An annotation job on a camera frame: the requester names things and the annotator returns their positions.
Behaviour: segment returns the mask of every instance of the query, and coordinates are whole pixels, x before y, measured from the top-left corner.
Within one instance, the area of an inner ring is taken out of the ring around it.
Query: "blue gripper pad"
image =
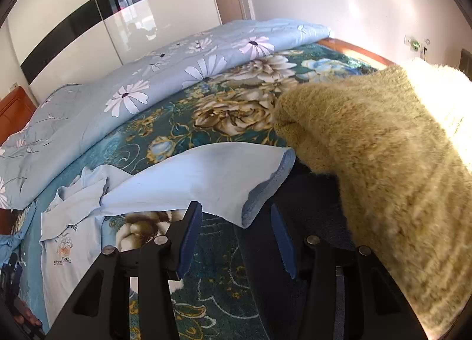
[[[182,279],[190,269],[192,259],[194,258],[195,246],[197,245],[198,234],[200,233],[200,227],[203,220],[203,212],[201,210],[201,204],[198,203],[195,207],[194,215],[190,224],[188,225],[185,237],[182,240],[180,246],[179,265],[177,268],[177,276]]]
[[[284,268],[290,274],[291,278],[295,279],[298,274],[295,248],[289,231],[285,226],[284,219],[275,204],[271,207],[271,222]]]

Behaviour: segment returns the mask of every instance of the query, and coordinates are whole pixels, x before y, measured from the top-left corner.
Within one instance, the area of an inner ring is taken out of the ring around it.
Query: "wooden headboard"
[[[22,87],[15,88],[0,100],[0,144],[11,134],[21,131],[36,107]]]
[[[21,131],[35,110],[35,105],[21,87],[0,100],[0,145],[11,134]],[[0,209],[0,235],[10,234],[15,218],[16,213]]]

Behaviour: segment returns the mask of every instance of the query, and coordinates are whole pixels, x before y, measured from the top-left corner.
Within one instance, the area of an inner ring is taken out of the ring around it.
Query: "bolt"
[[[156,243],[158,246],[162,246],[163,244],[167,243],[167,240],[167,236],[160,235],[154,238],[154,243]]]
[[[114,246],[105,246],[103,247],[103,250],[101,250],[101,253],[107,256],[110,256],[113,252],[115,252]]]
[[[317,244],[320,244],[321,240],[316,235],[310,235],[309,237],[306,238],[306,242],[308,244],[311,244],[312,246],[315,246]]]
[[[369,256],[372,253],[372,250],[367,246],[360,246],[359,253],[363,256]]]

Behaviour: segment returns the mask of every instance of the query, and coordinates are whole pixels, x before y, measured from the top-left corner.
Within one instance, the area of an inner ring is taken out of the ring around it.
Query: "hand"
[[[28,308],[26,303],[22,300],[20,300],[20,305],[22,306],[18,308],[18,310],[22,311],[24,317],[32,324],[32,325],[37,325],[38,327],[42,326],[41,320],[39,320],[35,315],[32,314],[31,310]],[[15,321],[18,324],[23,324],[24,323],[24,318],[23,316],[15,316],[14,317]]]

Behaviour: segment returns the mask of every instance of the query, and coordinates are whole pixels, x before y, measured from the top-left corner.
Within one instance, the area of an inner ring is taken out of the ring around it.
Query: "black pants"
[[[273,203],[290,212],[294,222],[302,224],[308,233],[332,246],[349,250],[355,247],[342,214],[337,178],[313,174],[299,162],[252,225],[247,229],[235,227],[249,285],[268,338],[294,340],[303,318],[307,283],[292,280],[284,269],[272,231]]]

